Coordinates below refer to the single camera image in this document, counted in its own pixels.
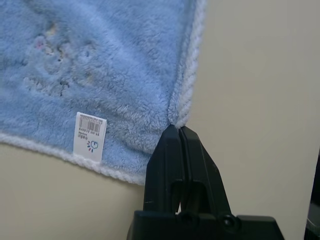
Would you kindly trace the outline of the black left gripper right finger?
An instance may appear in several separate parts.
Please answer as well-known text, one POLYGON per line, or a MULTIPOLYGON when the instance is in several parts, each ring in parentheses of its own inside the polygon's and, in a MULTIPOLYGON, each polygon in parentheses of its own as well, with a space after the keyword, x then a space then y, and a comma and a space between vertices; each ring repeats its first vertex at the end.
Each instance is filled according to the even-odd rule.
POLYGON ((184 126, 179 130, 184 167, 182 210, 230 215, 231 209, 217 165, 199 136, 184 126))

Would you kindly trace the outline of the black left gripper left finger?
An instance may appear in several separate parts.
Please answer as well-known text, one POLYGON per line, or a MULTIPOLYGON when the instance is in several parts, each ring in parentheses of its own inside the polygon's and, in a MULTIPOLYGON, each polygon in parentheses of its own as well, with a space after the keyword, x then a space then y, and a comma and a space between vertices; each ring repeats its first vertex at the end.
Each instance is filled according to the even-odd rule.
POLYGON ((176 213, 184 178, 181 139, 178 130, 169 125, 147 164, 143 210, 176 213))

